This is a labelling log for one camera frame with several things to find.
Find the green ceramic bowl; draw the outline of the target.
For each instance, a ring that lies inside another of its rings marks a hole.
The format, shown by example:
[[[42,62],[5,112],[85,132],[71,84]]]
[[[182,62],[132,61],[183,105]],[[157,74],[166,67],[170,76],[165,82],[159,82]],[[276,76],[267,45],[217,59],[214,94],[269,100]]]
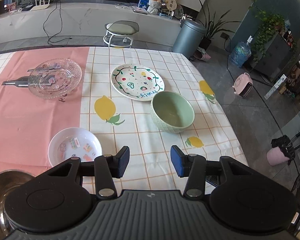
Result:
[[[151,119],[163,132],[177,134],[189,128],[195,119],[195,112],[182,95],[162,91],[151,100]]]

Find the blue steel bowl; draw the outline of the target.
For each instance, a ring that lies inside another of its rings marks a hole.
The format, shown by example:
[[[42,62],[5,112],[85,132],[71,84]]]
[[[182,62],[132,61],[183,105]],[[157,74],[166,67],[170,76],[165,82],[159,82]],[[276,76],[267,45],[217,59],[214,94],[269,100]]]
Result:
[[[0,239],[7,237],[13,230],[4,210],[7,196],[17,187],[33,178],[33,175],[18,170],[0,172]]]

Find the small white printed plate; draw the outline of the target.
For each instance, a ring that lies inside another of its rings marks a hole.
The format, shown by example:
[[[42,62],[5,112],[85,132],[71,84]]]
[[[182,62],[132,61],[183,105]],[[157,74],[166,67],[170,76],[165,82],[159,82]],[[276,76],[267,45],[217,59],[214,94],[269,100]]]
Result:
[[[51,166],[66,159],[78,157],[81,161],[93,161],[102,155],[97,137],[83,128],[70,127],[59,131],[50,141],[47,156]]]

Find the lemon checked tablecloth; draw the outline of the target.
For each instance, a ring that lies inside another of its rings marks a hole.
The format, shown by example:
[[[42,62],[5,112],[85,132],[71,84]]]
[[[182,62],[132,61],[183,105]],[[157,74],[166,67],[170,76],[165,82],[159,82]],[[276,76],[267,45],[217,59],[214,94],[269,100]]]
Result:
[[[144,49],[88,47],[81,82],[90,84],[88,128],[100,141],[105,154],[130,148],[125,175],[115,181],[118,191],[183,190],[170,161],[170,147],[177,145],[187,154],[209,160],[223,155],[246,163],[239,141],[215,95],[194,65],[183,55]],[[14,53],[0,54],[0,73]],[[165,88],[184,96],[195,112],[194,123],[179,134],[160,131],[151,120],[149,102],[130,100],[111,85],[110,75],[119,65],[135,63],[155,70]]]

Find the pink waste basket black bag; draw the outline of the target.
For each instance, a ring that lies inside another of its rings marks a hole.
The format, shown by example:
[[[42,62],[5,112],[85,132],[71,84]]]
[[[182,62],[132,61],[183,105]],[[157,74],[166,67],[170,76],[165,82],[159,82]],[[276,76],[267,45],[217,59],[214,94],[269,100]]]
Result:
[[[290,165],[295,158],[295,149],[293,143],[287,135],[271,141],[271,149],[266,154],[270,166],[276,166],[282,163]]]

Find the pink restaurant placemat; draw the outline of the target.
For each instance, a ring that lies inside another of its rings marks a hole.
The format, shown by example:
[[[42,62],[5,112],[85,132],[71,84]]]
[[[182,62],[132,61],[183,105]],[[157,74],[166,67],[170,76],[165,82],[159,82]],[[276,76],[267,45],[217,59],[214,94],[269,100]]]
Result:
[[[86,67],[88,47],[46,48],[13,54],[0,73],[0,172],[23,170],[38,175],[50,168],[47,148],[59,131],[88,128],[90,84],[79,86],[60,99],[42,99],[28,88],[4,86],[7,80],[28,75],[29,69],[56,58],[67,58]]]

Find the pink small heater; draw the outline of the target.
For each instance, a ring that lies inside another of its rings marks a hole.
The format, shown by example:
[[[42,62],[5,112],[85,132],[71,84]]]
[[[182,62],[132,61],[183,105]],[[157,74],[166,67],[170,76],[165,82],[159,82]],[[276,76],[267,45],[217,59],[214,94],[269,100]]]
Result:
[[[234,94],[244,98],[253,87],[252,78],[248,73],[243,73],[237,77],[232,87],[234,89]]]

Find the clear glass plate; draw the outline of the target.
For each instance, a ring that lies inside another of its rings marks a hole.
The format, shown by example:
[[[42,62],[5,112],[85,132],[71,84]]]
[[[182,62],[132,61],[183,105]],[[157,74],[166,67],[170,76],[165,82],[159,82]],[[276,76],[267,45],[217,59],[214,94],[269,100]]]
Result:
[[[74,90],[82,78],[80,65],[71,59],[52,59],[31,70],[28,88],[43,99],[60,98]]]

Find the blue water jug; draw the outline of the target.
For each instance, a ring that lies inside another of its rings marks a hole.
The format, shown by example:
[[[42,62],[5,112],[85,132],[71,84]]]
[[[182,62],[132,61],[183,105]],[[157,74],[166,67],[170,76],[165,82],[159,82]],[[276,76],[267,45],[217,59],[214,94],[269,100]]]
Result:
[[[251,48],[250,45],[253,41],[253,37],[249,36],[248,39],[243,42],[238,42],[233,51],[230,54],[230,62],[237,66],[238,68],[242,68],[243,64],[249,57],[251,56]]]

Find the grey cylindrical trash bin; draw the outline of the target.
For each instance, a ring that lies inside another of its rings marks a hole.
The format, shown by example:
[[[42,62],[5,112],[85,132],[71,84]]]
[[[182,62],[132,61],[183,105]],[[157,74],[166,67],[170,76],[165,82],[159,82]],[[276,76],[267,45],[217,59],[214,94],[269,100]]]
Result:
[[[189,59],[194,55],[205,33],[206,28],[201,21],[193,21],[191,19],[184,20],[172,47],[172,51],[174,53],[183,54]]]

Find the round stool on wheels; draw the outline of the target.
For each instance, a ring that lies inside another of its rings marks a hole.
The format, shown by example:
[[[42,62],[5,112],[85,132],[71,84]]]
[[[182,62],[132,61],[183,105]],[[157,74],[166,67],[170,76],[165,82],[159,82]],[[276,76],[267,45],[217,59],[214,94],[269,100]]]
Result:
[[[130,48],[133,45],[133,35],[140,30],[139,25],[133,21],[119,20],[104,25],[106,34],[103,37],[104,43],[108,47]],[[121,38],[122,43],[126,45],[114,44],[114,38]]]

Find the green potted snake plant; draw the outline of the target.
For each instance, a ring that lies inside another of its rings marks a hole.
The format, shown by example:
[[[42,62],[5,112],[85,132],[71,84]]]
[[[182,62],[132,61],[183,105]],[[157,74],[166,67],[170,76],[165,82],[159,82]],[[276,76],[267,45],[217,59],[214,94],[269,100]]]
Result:
[[[208,3],[206,3],[206,5],[203,5],[203,2],[201,0],[199,0],[199,2],[204,15],[204,21],[199,21],[203,24],[203,27],[206,29],[206,32],[199,44],[199,48],[207,50],[207,48],[212,42],[212,39],[217,33],[235,33],[233,30],[225,28],[225,25],[230,23],[240,23],[240,21],[227,21],[224,19],[225,16],[231,11],[231,9],[227,10],[219,18],[216,18],[216,12],[214,12],[213,15],[210,14],[210,8]]]

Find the hanging ivy plant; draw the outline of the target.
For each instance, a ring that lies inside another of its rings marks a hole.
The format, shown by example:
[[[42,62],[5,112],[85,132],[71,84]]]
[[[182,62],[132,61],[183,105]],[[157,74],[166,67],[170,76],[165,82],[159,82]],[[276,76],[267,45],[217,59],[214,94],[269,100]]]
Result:
[[[250,0],[249,9],[239,25],[236,41],[253,38],[252,60],[258,63],[266,54],[266,45],[285,31],[290,20],[291,6],[295,0]]]

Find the teddy bear in basket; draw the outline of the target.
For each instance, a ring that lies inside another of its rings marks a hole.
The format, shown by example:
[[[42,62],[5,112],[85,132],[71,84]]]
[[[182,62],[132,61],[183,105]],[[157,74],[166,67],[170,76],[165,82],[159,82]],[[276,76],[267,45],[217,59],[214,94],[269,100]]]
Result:
[[[149,0],[147,12],[151,15],[157,15],[162,6],[163,0]]]

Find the white wifi router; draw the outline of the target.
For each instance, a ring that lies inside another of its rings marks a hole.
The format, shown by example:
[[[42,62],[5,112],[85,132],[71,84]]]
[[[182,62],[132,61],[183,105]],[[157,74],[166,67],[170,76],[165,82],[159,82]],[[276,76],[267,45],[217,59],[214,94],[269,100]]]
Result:
[[[50,6],[51,0],[35,0],[34,6],[30,9],[31,11],[47,9]]]

